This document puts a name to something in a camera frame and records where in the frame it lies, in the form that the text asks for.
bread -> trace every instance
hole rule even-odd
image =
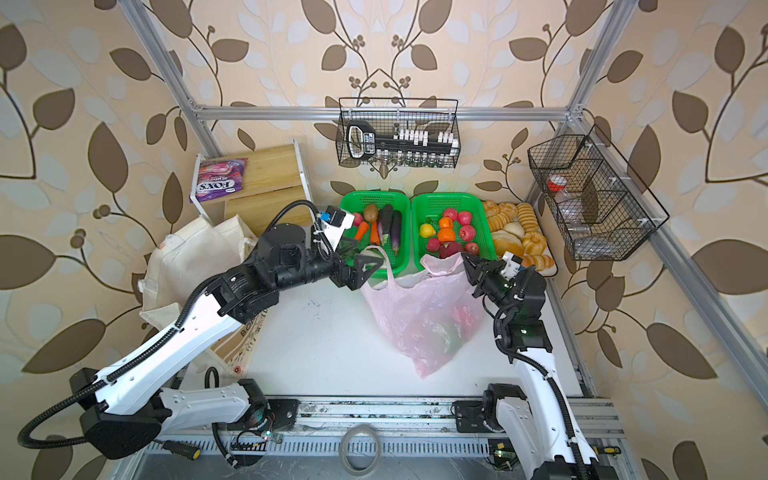
[[[525,235],[523,226],[517,222],[507,223],[504,225],[504,230],[511,233],[512,235],[515,235],[519,239],[522,239],[522,237]]]
[[[536,220],[536,214],[533,213],[531,204],[518,205],[518,222],[526,232],[538,230],[538,220]]]
[[[528,268],[534,265],[536,271],[542,272],[554,266],[554,259],[549,255],[523,255],[522,266]]]
[[[547,248],[547,239],[539,232],[527,232],[522,243],[526,255],[541,255]]]
[[[482,203],[483,209],[485,209],[485,216],[490,217],[491,215],[496,215],[501,210],[498,208],[498,205],[493,202],[493,200],[486,200]]]
[[[501,230],[504,228],[504,225],[511,222],[512,219],[509,218],[509,215],[498,213],[496,215],[491,215],[488,217],[488,227],[490,227],[491,232],[495,232],[497,230]]]
[[[523,246],[515,235],[509,232],[500,230],[498,232],[491,233],[491,240],[493,240],[493,247],[496,250],[496,255],[499,257],[504,256],[504,253],[510,252],[518,257],[523,256]]]
[[[518,216],[518,207],[512,202],[501,202],[498,205],[498,209],[503,213],[509,215],[509,218],[515,219]]]

wall-mounted wire basket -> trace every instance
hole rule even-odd
[[[669,213],[632,165],[617,172],[601,148],[604,134],[566,134],[528,149],[531,172],[541,188],[574,260],[626,260]],[[633,195],[658,206],[648,211]]]
[[[445,98],[340,98],[339,165],[455,168],[457,108]]]

